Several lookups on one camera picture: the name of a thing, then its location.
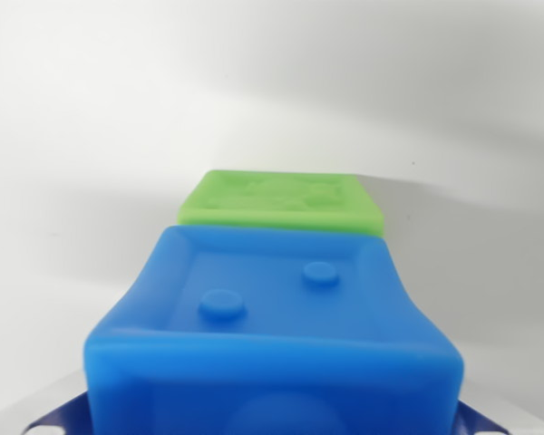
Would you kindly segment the gripper right finger with black rubber pad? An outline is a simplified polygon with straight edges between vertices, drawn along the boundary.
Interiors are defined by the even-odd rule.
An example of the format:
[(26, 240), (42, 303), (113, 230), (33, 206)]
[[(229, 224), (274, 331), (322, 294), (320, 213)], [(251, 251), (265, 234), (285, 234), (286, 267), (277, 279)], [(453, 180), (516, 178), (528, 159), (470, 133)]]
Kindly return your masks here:
[(522, 421), (522, 410), (485, 391), (463, 391), (453, 434), (511, 434)]

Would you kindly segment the gripper left finger with black rubber pad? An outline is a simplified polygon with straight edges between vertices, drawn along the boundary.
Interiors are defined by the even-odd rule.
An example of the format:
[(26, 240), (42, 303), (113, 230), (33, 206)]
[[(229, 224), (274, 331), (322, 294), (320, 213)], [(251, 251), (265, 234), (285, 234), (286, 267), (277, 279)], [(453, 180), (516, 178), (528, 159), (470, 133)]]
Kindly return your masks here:
[(70, 373), (33, 394), (24, 409), (23, 434), (71, 434), (88, 413), (82, 370)]

